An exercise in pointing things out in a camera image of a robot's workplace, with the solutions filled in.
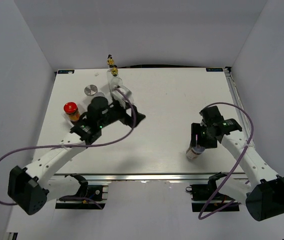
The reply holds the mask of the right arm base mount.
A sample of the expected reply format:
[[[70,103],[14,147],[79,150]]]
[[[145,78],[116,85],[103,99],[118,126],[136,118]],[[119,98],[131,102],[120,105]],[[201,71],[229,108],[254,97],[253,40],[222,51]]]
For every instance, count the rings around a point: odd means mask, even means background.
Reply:
[[[185,190],[187,193],[191,194],[191,199],[195,203],[192,204],[192,210],[200,212],[201,208],[204,206],[205,202],[210,198],[210,196],[217,189],[216,181],[221,180],[226,177],[225,173],[217,173],[213,176],[210,176],[207,183],[197,183],[191,184],[186,187]],[[234,200],[226,195],[217,193],[212,201],[209,203],[206,212],[212,212],[220,207],[232,203],[230,206],[222,210],[222,212],[234,212],[239,210],[239,203],[233,202]]]

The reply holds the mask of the red lid sauce jar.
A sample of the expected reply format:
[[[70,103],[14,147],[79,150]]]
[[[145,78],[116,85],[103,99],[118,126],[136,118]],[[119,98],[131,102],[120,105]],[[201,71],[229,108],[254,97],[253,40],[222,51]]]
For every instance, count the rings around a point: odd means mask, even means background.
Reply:
[[[66,103],[63,109],[72,123],[76,123],[80,119],[81,114],[79,113],[78,106],[75,102]]]

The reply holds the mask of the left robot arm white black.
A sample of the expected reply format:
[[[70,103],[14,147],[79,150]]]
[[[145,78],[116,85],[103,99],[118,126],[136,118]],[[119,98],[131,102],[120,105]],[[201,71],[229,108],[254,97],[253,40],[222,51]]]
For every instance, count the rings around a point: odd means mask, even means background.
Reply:
[[[145,118],[134,105],[121,105],[118,100],[108,103],[102,96],[93,98],[87,111],[81,114],[61,140],[60,147],[51,147],[36,162],[24,168],[16,166],[10,171],[9,197],[30,216],[53,199],[67,195],[83,199],[87,195],[87,181],[82,176],[72,173],[56,183],[51,177],[73,157],[91,146],[102,135],[102,128],[120,121],[133,129]]]

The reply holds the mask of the glass bottle dark sauce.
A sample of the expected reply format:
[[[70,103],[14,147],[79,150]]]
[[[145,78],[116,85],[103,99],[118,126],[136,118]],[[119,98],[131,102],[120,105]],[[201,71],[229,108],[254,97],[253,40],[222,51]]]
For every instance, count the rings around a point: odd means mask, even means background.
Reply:
[[[107,80],[108,80],[108,82],[110,82],[111,79],[112,79],[112,77],[113,77],[113,75],[112,75],[112,73],[111,73],[111,70],[112,70],[112,68],[113,68],[113,66],[114,66],[114,60],[113,60],[111,54],[108,55],[108,58],[107,58],[107,65],[108,65]]]

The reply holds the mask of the shaker jar metal lid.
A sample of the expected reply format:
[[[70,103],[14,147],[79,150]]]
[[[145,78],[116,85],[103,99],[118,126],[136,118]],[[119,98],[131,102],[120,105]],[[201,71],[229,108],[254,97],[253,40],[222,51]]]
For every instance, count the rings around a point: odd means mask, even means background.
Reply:
[[[84,88],[84,93],[86,95],[86,99],[88,99],[88,100],[91,100],[92,98],[99,96],[98,88],[94,84],[87,85]]]

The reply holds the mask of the white lid small jar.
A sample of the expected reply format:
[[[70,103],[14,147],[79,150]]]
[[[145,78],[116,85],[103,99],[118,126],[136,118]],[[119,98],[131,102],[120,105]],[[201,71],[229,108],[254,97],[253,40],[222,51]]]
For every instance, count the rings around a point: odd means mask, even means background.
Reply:
[[[186,157],[190,160],[193,160],[200,156],[204,151],[204,147],[190,146],[186,151]]]

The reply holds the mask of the glass bottle clear liquid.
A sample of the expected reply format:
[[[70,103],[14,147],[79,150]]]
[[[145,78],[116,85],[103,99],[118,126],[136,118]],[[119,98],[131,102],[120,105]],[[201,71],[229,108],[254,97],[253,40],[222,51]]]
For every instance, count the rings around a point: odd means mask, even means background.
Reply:
[[[119,71],[116,65],[110,68],[111,78],[109,80],[110,90],[113,91],[117,88],[121,88],[123,85],[122,79],[119,77]]]

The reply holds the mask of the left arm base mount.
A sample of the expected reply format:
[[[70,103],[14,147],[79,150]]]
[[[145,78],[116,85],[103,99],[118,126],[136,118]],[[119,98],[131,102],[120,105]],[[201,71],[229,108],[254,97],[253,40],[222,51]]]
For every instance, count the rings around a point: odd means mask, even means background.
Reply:
[[[102,210],[108,197],[108,187],[101,184],[90,184],[81,175],[71,174],[80,188],[74,195],[61,197],[56,202],[56,209],[61,210]]]

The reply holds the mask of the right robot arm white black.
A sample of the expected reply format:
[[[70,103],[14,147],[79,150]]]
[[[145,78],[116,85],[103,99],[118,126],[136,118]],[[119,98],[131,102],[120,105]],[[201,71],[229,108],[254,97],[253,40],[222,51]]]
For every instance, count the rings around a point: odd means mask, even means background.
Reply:
[[[199,219],[226,208],[244,205],[258,222],[284,214],[284,176],[273,170],[250,144],[253,135],[244,137],[242,127],[233,118],[225,119],[216,103],[203,108],[200,123],[192,123],[186,156],[193,160],[205,150],[221,144],[236,162],[229,173],[218,172],[207,184],[186,188],[195,202],[203,201]]]

